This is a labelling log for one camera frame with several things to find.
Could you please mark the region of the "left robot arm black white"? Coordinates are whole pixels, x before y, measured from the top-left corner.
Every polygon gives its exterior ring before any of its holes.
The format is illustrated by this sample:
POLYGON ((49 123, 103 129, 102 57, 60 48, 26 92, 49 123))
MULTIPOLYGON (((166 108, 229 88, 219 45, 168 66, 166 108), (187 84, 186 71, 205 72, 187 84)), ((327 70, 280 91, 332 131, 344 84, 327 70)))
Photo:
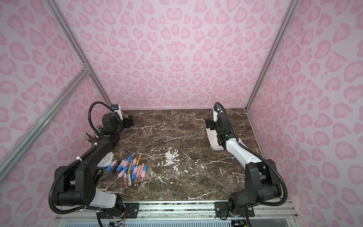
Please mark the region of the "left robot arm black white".
POLYGON ((125 128, 134 126, 133 115, 121 119, 116 113, 107 113, 102 119, 103 128, 96 142, 81 157, 54 173, 49 192, 50 208, 58 214, 82 209, 112 209, 122 199, 116 194, 96 188, 100 179, 97 165, 120 141, 125 128))

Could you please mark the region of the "pink lip gloss tube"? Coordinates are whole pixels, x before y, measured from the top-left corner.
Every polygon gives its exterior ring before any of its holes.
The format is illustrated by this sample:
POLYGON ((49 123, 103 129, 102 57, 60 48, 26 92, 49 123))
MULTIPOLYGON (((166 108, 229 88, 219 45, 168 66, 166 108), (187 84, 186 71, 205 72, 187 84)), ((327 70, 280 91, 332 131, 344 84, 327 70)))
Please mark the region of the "pink lip gloss tube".
POLYGON ((137 180, 140 180, 140 179, 141 179, 141 175, 142 175, 142 171, 143 171, 143 169, 144 169, 144 166, 145 166, 145 164, 141 164, 141 165, 139 166, 139 169, 138 169, 138 175, 137 175, 137 180))

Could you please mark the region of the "white storage box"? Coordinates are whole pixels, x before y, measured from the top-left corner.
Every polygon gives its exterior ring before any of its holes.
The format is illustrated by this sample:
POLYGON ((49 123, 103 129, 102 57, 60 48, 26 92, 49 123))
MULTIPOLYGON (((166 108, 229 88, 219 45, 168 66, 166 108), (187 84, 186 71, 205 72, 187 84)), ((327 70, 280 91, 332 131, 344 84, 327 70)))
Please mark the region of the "white storage box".
POLYGON ((207 136, 208 136, 208 139, 209 139, 210 147, 214 151, 224 150, 224 148, 221 145, 218 144, 216 130, 211 130, 210 128, 206 128, 206 132, 207 132, 207 136))

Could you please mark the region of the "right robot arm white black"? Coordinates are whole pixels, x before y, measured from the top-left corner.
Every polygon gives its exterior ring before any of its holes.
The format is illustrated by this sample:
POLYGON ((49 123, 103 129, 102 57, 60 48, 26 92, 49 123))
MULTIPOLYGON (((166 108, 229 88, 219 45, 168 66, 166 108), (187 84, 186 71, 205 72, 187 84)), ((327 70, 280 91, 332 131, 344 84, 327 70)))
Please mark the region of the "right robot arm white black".
POLYGON ((257 205, 274 207, 287 201, 287 186, 274 161, 263 158, 242 143, 225 110, 215 107, 213 118, 207 119, 205 124, 211 148, 228 151, 245 169, 244 188, 230 194, 223 217, 246 216, 257 205))

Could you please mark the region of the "gold glitter lipstick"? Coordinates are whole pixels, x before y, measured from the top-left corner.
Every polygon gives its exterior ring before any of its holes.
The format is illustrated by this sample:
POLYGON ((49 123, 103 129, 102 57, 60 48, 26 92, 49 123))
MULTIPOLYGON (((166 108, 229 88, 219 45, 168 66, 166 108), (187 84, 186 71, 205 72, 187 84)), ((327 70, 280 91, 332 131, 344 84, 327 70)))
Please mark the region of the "gold glitter lipstick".
POLYGON ((142 158, 142 155, 141 155, 141 154, 139 154, 139 155, 138 155, 138 158, 137 158, 137 161, 136 161, 136 166, 138 166, 138 165, 139 165, 139 163, 140 163, 140 161, 141 161, 141 158, 142 158))

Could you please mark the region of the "pink blue square lipstick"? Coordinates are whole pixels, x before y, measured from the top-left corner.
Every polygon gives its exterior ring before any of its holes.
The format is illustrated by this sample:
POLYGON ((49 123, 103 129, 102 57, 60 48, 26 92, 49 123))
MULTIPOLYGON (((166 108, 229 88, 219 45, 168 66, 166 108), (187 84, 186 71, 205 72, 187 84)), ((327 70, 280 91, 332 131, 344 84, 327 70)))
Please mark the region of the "pink blue square lipstick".
POLYGON ((144 166, 141 172, 141 179, 144 179, 146 176, 146 172, 147 172, 147 166, 144 166))

